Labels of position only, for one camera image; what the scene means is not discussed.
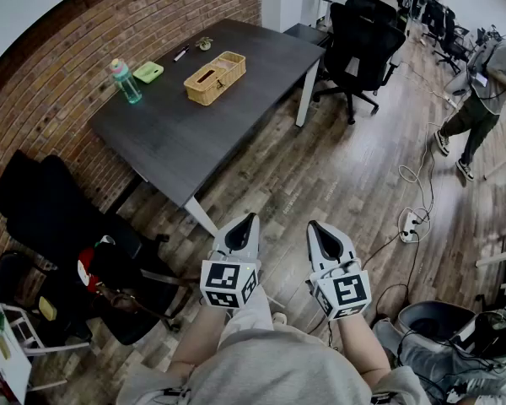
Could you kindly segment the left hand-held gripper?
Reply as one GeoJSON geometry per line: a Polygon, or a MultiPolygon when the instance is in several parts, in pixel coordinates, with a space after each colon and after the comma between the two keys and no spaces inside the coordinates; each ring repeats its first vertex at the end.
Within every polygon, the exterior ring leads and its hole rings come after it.
{"type": "MultiPolygon", "coordinates": [[[[259,251],[260,220],[256,213],[232,219],[216,233],[215,251],[259,251]]],[[[224,309],[243,308],[257,285],[261,262],[251,257],[219,256],[202,261],[200,290],[206,303],[224,309]]]]}

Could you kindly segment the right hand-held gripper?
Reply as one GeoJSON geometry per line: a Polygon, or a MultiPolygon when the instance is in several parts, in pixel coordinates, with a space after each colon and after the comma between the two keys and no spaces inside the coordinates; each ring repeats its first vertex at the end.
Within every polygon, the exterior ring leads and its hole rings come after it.
{"type": "Polygon", "coordinates": [[[333,225],[311,220],[307,226],[309,260],[312,268],[340,262],[310,274],[310,292],[328,321],[361,314],[371,303],[368,272],[350,238],[333,225]]]}

